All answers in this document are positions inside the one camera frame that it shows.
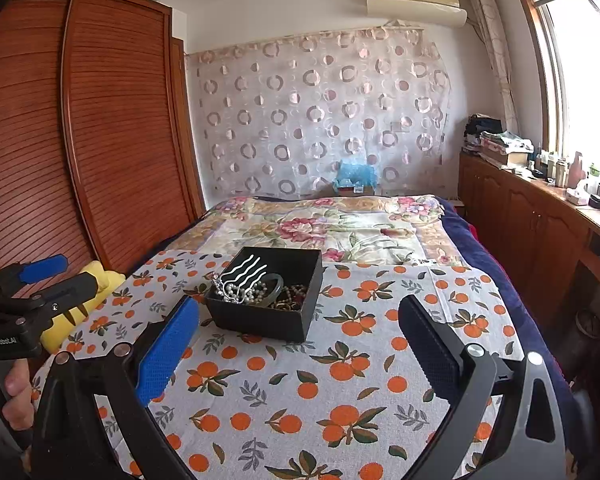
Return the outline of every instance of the yellow pillow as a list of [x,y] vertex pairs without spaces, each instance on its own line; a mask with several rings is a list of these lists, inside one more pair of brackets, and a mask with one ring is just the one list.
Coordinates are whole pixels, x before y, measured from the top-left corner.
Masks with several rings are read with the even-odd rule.
[[[101,304],[104,299],[116,290],[125,281],[125,275],[114,270],[104,270],[102,264],[94,261],[85,265],[80,272],[88,272],[98,281],[98,293],[92,300],[84,303],[84,308],[88,314]],[[75,327],[80,325],[85,319],[85,315],[78,308],[72,308],[70,311],[74,318],[75,326],[65,316],[56,316],[53,318],[53,326],[45,330],[40,336],[40,342],[50,354],[57,352],[66,337],[74,331]]]

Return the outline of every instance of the finger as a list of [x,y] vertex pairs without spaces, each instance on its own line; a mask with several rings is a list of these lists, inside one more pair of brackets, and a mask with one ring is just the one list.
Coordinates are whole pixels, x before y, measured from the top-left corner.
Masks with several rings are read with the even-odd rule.
[[29,363],[26,359],[17,359],[4,380],[4,386],[11,397],[17,396],[29,384]]
[[4,418],[16,431],[28,430],[33,426],[33,404],[31,403],[32,387],[28,384],[17,396],[12,397],[2,408]]
[[31,446],[27,447],[23,455],[20,457],[22,460],[22,468],[28,474],[31,473]]

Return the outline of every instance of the air conditioner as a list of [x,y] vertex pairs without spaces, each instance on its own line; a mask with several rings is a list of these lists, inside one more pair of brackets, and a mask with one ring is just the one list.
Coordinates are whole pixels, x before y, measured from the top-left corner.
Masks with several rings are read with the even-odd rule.
[[466,10],[458,0],[367,0],[369,16],[388,20],[435,23],[447,27],[462,27]]

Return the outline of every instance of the navy blanket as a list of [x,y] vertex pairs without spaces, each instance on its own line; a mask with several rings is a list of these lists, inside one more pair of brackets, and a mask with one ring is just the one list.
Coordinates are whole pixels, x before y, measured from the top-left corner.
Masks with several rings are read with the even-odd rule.
[[500,290],[500,295],[520,338],[522,349],[525,353],[532,350],[536,351],[544,358],[560,406],[565,441],[571,453],[577,458],[584,445],[582,441],[582,423],[571,389],[564,380],[558,363],[549,352],[536,323],[526,311],[516,289],[496,259],[474,238],[469,230],[469,224],[458,216],[453,206],[439,197],[438,200],[445,207],[442,225],[462,257],[470,266],[483,270],[491,276]]

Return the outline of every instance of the screw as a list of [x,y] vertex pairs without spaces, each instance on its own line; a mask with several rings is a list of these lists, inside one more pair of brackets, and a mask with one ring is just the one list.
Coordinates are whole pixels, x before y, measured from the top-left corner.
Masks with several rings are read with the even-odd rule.
[[484,348],[480,345],[472,343],[471,345],[466,346],[466,351],[469,355],[473,357],[482,357],[484,355]]
[[129,352],[131,352],[131,345],[129,343],[120,343],[113,349],[113,353],[118,357],[129,355]]
[[58,363],[59,365],[63,365],[68,360],[69,360],[69,352],[60,352],[56,356],[56,363]]
[[529,352],[526,358],[533,365],[540,366],[542,364],[542,356],[538,352]]

